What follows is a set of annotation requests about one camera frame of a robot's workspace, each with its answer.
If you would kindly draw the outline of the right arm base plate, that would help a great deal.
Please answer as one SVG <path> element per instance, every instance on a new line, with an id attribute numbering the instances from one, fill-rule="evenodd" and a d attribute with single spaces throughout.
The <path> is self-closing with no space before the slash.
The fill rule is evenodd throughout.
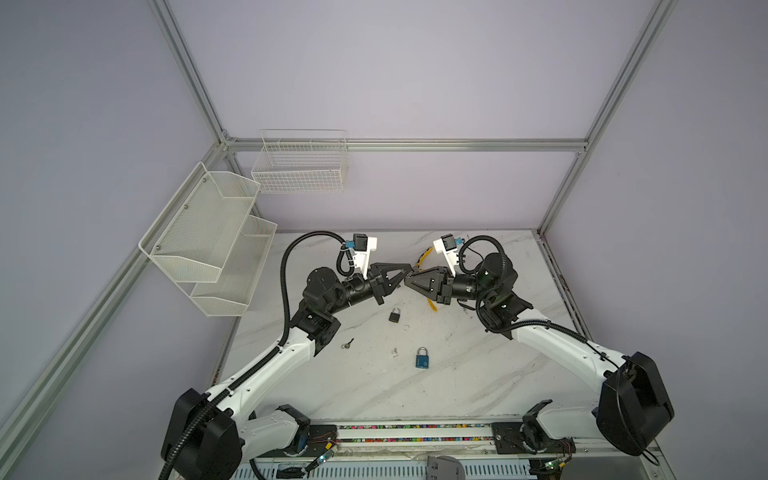
<path id="1" fill-rule="evenodd" d="M 491 424 L 492 437 L 498 454 L 572 454 L 576 447 L 572 438 L 553 439 L 540 426 L 514 422 Z"/>

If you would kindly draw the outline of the blue padlock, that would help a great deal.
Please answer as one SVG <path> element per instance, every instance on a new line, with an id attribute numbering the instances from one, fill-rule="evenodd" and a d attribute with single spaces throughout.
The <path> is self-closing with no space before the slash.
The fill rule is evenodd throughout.
<path id="1" fill-rule="evenodd" d="M 419 347 L 415 357 L 415 367 L 418 369 L 429 368 L 429 354 L 426 347 Z"/>

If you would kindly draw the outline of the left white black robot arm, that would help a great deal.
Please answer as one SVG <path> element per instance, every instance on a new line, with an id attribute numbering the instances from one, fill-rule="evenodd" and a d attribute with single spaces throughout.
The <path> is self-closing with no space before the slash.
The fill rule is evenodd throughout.
<path id="1" fill-rule="evenodd" d="M 367 301 L 378 304 L 411 274 L 403 263 L 374 263 L 340 279 L 328 267 L 311 271 L 295 313 L 267 350 L 204 392 L 175 401 L 161 446 L 160 478 L 228 479 L 238 466 L 273 450 L 301 451 L 309 420 L 291 406 L 253 419 L 251 413 L 298 367 L 316 357 L 340 328 L 336 313 Z"/>

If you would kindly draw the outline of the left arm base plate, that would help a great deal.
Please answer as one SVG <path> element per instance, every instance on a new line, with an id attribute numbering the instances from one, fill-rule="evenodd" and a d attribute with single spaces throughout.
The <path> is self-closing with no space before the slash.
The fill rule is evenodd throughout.
<path id="1" fill-rule="evenodd" d="M 299 457 L 315 458 L 319 456 L 328 444 L 335 444 L 338 438 L 338 428 L 333 424 L 313 424 L 309 427 L 306 439 L 301 443 Z"/>

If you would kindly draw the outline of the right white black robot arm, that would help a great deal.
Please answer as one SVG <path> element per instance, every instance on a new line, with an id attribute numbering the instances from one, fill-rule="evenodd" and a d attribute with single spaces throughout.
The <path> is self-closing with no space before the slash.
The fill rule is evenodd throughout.
<path id="1" fill-rule="evenodd" d="M 544 399 L 523 416 L 523 446 L 541 452 L 557 440 L 597 438 L 631 456 L 647 452 L 671 422 L 674 408 L 656 363 L 626 355 L 541 317 L 514 291 L 511 260 L 490 253 L 471 270 L 433 267 L 410 273 L 405 284 L 435 303 L 468 301 L 484 329 L 545 355 L 589 387 L 596 398 L 585 407 L 552 408 Z"/>

